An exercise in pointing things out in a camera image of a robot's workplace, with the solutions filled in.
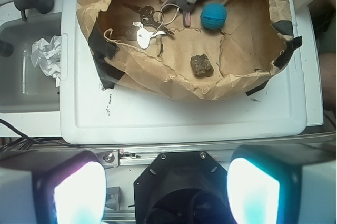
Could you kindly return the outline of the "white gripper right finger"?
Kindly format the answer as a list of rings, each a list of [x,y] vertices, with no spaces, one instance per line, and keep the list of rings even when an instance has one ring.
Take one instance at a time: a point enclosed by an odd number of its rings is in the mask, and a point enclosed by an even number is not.
[[[231,157],[227,194],[237,223],[336,223],[336,151],[241,145]]]

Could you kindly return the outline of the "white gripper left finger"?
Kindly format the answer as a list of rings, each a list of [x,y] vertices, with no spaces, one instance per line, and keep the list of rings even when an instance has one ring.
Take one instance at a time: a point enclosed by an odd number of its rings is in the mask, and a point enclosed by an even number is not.
[[[1,223],[101,223],[106,189],[89,150],[1,153]]]

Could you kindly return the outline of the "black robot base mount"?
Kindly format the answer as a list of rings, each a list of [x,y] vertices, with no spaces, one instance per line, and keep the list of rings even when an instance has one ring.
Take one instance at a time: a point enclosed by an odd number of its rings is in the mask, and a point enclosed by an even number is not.
[[[235,223],[227,171],[207,152],[167,152],[134,181],[136,223]]]

